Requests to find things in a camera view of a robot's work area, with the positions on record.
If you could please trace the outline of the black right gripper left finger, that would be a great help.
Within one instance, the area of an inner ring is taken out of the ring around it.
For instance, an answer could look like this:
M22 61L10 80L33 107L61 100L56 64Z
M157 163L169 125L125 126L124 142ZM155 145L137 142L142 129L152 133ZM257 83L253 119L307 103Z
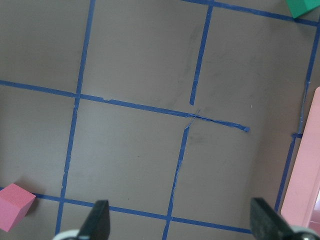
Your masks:
M111 232L110 208L108 200L95 202L81 226L77 240L108 240Z

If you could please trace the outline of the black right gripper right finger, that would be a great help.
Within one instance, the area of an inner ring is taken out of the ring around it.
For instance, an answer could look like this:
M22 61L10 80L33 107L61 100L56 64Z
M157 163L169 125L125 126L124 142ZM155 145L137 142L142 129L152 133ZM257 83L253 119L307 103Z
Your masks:
M256 240L293 240L289 224L261 197L250 201L250 231Z

